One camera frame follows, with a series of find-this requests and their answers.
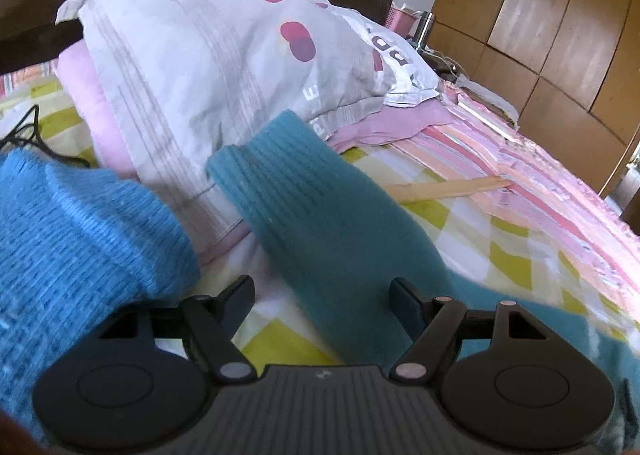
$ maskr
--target bed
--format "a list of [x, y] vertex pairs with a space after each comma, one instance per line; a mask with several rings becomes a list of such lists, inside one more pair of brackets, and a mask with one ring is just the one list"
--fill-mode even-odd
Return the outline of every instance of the bed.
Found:
[[[0, 0], [0, 114], [37, 102], [47, 144], [55, 152], [80, 156], [97, 165], [89, 129], [55, 75], [60, 52], [82, 37], [77, 21], [52, 24], [64, 1]], [[391, 3], [329, 1], [354, 8], [380, 23], [385, 21]], [[640, 289], [633, 279], [638, 272], [634, 270], [640, 267], [638, 241], [615, 221], [601, 200], [585, 192], [588, 188], [543, 150], [536, 149], [534, 143], [513, 133], [454, 85], [443, 82], [440, 89], [456, 124], [427, 129], [412, 139], [385, 146], [359, 145], [344, 152], [344, 159], [382, 185], [436, 183], [489, 174], [515, 179], [517, 174], [526, 174], [519, 168], [527, 164], [526, 160], [520, 156], [511, 156], [510, 162], [502, 159], [508, 156], [503, 152], [509, 151], [505, 143], [516, 141], [518, 149], [526, 150], [536, 163], [539, 183], [530, 184], [520, 193], [503, 190], [494, 196], [419, 200], [405, 204], [405, 208], [452, 269], [492, 289], [586, 315], [640, 352], [640, 305], [636, 305]], [[479, 122], [478, 114], [507, 137]], [[7, 131], [2, 118], [0, 130]], [[476, 146], [481, 141], [485, 148]], [[501, 158], [489, 152], [491, 142], [500, 143]], [[521, 200], [537, 207], [539, 220], [514, 209]], [[586, 214], [591, 216], [582, 220], [576, 216]], [[563, 218], [577, 222], [570, 236], [565, 233], [566, 226], [560, 224], [556, 229], [552, 225]], [[600, 231], [606, 234], [603, 242], [598, 241]], [[615, 258], [601, 254], [603, 249], [626, 242], [630, 246]], [[588, 251], [591, 256], [586, 256], [593, 261], [585, 261], [576, 244]], [[256, 367], [340, 362], [300, 310], [287, 285], [270, 269], [251, 234], [207, 263], [194, 293], [218, 294], [237, 276], [247, 273], [256, 282], [257, 303], [234, 341]], [[177, 342], [166, 340], [162, 347], [181, 353]]]

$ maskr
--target pink container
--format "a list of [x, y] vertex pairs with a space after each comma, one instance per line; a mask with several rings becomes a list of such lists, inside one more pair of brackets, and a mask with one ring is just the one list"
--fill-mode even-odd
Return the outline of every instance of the pink container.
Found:
[[415, 16], [392, 7], [386, 17], [385, 27], [406, 38], [416, 20]]

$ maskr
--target black lever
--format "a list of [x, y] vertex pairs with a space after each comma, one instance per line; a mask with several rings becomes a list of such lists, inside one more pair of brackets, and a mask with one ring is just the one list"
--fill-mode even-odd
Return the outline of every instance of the black lever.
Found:
[[424, 385], [455, 361], [462, 345], [457, 333], [466, 306], [444, 295], [427, 300], [402, 278], [391, 282], [389, 301], [402, 327], [415, 341], [389, 376], [400, 383]]
[[231, 342], [254, 301], [254, 281], [241, 276], [215, 298], [192, 296], [180, 303], [189, 333], [188, 350], [193, 352], [196, 347], [195, 356], [219, 383], [248, 383], [258, 377], [254, 366]]

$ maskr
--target yellow checkered pattern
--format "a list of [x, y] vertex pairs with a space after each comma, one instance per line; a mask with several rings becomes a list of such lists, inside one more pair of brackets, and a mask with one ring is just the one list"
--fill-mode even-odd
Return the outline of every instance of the yellow checkered pattern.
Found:
[[40, 106], [40, 135], [50, 149], [60, 155], [84, 158], [97, 166], [89, 127], [55, 76], [33, 77], [7, 98], [0, 98], [0, 119], [24, 101]]
[[[0, 118], [26, 99], [40, 105], [40, 131], [55, 152], [82, 156], [96, 164], [89, 129], [55, 77], [38, 78], [26, 88], [23, 85], [11, 98], [0, 99]], [[443, 181], [388, 146], [353, 148], [342, 156], [380, 185]], [[640, 353], [640, 324], [581, 279], [545, 233], [488, 215], [468, 197], [422, 200], [404, 207], [427, 232], [450, 268], [496, 291], [587, 316]], [[210, 291], [217, 294], [222, 289], [214, 285]], [[280, 304], [275, 317], [252, 311], [234, 342], [259, 370], [273, 363], [338, 363], [292, 295]]]

